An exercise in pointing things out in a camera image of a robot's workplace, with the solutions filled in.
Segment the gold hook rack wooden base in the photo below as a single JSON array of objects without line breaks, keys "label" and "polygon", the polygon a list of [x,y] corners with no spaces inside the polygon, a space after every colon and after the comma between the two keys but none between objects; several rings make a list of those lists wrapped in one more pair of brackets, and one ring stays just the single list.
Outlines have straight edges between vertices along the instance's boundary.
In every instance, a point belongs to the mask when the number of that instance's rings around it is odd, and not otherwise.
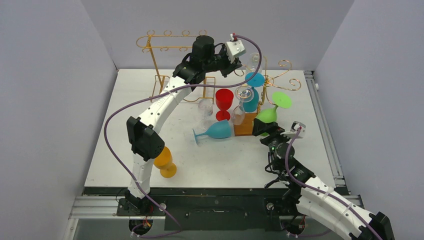
[{"label": "gold hook rack wooden base", "polygon": [[[301,89],[302,84],[298,79],[292,78],[289,80],[289,83],[294,86],[294,88],[287,88],[287,87],[282,87],[282,86],[278,86],[275,85],[275,79],[281,77],[282,75],[288,73],[291,69],[292,69],[292,63],[289,60],[280,60],[278,62],[278,65],[280,67],[285,67],[287,65],[289,65],[289,68],[287,70],[285,70],[283,73],[277,75],[277,76],[270,76],[267,73],[267,64],[268,64],[268,60],[265,56],[262,57],[264,59],[264,62],[262,63],[262,75],[265,78],[265,82],[263,84],[263,86],[257,87],[257,92],[259,93],[259,102],[258,102],[258,106],[255,112],[250,112],[247,113],[245,112],[245,118],[244,121],[241,125],[233,125],[233,131],[234,131],[234,136],[236,137],[241,137],[241,136],[251,136],[252,135],[252,130],[253,130],[253,120],[255,119],[255,117],[258,115],[258,113],[261,110],[265,110],[265,109],[269,109],[269,108],[273,108],[274,107],[274,101],[272,100],[272,96],[271,98],[268,97],[268,88],[269,87],[274,87],[274,88],[278,88],[281,90],[286,90],[286,91],[298,91]],[[246,73],[246,65],[243,65],[245,67],[245,70],[242,70],[242,74],[241,76],[245,78],[245,80],[250,81],[256,74],[258,74],[258,69],[255,72],[250,72],[250,73]]]}]

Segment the blue plastic goblet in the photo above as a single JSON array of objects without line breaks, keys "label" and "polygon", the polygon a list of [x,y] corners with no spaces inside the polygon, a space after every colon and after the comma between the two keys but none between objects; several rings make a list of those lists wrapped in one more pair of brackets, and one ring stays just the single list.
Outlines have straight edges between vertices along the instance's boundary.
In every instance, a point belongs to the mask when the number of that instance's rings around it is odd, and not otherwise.
[{"label": "blue plastic goblet", "polygon": [[246,113],[253,113],[257,110],[259,104],[258,87],[262,87],[265,83],[265,77],[261,73],[257,73],[251,80],[247,82],[249,88],[253,91],[253,98],[243,103],[243,108]]},{"label": "blue plastic goblet", "polygon": [[232,136],[232,128],[228,120],[221,120],[213,123],[205,132],[197,134],[194,130],[193,135],[196,144],[199,144],[200,136],[208,136],[213,139],[226,139]]}]

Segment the clear patterned wine glass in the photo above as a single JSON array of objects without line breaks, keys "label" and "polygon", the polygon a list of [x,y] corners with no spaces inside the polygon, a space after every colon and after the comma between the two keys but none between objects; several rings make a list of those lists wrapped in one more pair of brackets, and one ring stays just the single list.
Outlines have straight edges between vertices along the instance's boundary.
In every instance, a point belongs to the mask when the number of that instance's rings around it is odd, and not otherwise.
[{"label": "clear patterned wine glass", "polygon": [[258,74],[261,74],[263,71],[262,65],[259,66],[260,55],[258,52],[251,53],[247,64],[246,64],[246,73],[254,73],[258,69]]}]

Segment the small clear front wine glass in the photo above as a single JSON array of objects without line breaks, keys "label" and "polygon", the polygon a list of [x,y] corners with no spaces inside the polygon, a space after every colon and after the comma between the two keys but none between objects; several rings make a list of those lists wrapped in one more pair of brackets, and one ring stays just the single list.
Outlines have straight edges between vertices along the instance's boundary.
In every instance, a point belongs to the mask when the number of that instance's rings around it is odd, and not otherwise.
[{"label": "small clear front wine glass", "polygon": [[233,125],[239,126],[245,119],[244,103],[250,102],[255,94],[249,85],[244,84],[235,89],[234,96],[238,100],[238,105],[232,110],[230,120]]}]

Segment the green plastic goblet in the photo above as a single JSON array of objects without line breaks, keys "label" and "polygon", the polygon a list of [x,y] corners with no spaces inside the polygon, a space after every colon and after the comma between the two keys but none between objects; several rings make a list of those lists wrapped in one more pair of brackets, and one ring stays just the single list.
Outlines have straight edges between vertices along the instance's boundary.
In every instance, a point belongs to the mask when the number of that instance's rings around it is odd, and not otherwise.
[{"label": "green plastic goblet", "polygon": [[274,92],[272,94],[272,100],[274,107],[261,110],[255,119],[258,119],[266,124],[276,122],[278,119],[277,109],[288,109],[292,106],[291,98],[283,92]]}]

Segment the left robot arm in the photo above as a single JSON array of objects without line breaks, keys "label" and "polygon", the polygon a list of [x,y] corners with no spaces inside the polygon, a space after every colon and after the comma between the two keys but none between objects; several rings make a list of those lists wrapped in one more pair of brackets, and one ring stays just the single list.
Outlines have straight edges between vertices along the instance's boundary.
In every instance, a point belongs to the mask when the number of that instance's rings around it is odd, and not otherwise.
[{"label": "left robot arm", "polygon": [[136,215],[143,215],[149,209],[146,195],[150,192],[150,178],[154,159],[165,148],[159,136],[162,126],[178,104],[187,97],[210,72],[220,72],[227,77],[240,68],[239,59],[246,52],[240,39],[233,36],[221,44],[215,52],[215,41],[208,35],[199,35],[189,52],[172,73],[167,85],[163,87],[157,101],[153,102],[138,117],[129,117],[126,128],[133,153],[133,179],[124,194],[129,208]]}]

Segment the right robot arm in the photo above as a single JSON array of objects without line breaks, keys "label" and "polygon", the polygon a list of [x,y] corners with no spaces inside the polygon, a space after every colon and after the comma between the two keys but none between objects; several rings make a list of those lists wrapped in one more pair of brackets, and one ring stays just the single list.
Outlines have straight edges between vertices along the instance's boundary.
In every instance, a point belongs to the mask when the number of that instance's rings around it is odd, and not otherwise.
[{"label": "right robot arm", "polygon": [[265,187],[276,182],[288,187],[282,197],[282,207],[287,213],[311,217],[344,240],[395,238],[385,214],[372,213],[349,201],[295,158],[293,144],[305,131],[303,123],[294,121],[290,131],[276,122],[265,123],[257,118],[252,125],[253,136],[266,134],[260,139],[268,147],[268,164],[264,169],[276,175]]}]

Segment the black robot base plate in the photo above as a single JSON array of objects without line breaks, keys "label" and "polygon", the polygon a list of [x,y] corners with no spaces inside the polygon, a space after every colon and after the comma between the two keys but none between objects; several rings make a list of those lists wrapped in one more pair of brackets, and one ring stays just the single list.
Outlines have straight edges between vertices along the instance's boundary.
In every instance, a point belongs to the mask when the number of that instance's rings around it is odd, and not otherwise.
[{"label": "black robot base plate", "polygon": [[289,200],[286,188],[159,188],[136,204],[125,191],[116,214],[129,217],[131,226],[145,221],[165,230],[244,231],[260,229],[279,232],[284,227],[302,230],[305,217]]}]

